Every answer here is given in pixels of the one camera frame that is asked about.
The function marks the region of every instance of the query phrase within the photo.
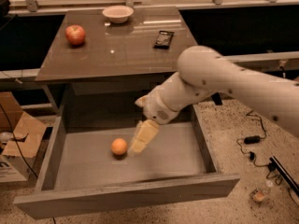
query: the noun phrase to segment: open drawer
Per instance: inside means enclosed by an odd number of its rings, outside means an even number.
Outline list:
[[[117,137],[128,142],[133,137],[142,119],[134,101],[143,91],[78,95],[74,87],[66,86],[35,192],[14,201],[29,216],[220,198],[238,182],[239,175],[221,172],[197,105],[161,126],[139,156],[116,158],[110,144]]]

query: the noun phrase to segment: floor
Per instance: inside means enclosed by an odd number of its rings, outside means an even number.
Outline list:
[[[222,106],[206,101],[200,105],[203,127],[213,147],[221,170],[238,173],[240,181],[226,198],[174,203],[129,210],[95,213],[72,217],[56,217],[56,223],[299,223],[299,206],[289,194],[286,181],[275,184],[263,203],[254,202],[250,194],[266,181],[267,167],[256,167],[248,155],[242,154],[236,139],[249,135],[263,135],[260,121],[247,117],[250,109],[236,100],[225,99]],[[299,140],[282,131],[278,126],[263,119],[267,137],[258,145],[243,147],[244,151],[254,151],[256,164],[267,164],[276,156],[293,179],[299,181]],[[44,140],[38,153],[34,169],[38,172],[47,148]],[[14,197],[29,195],[34,191],[36,180],[28,182],[0,184],[0,223],[54,223],[52,219],[34,220],[12,204]]]

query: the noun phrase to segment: white bowl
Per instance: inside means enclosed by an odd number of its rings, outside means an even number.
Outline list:
[[[111,6],[103,10],[103,15],[113,23],[124,23],[134,13],[134,10],[128,6]]]

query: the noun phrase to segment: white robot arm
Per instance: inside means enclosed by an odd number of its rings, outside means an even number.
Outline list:
[[[148,119],[166,124],[187,105],[226,93],[299,137],[299,82],[252,71],[217,51],[195,46],[178,58],[178,71],[136,104]]]

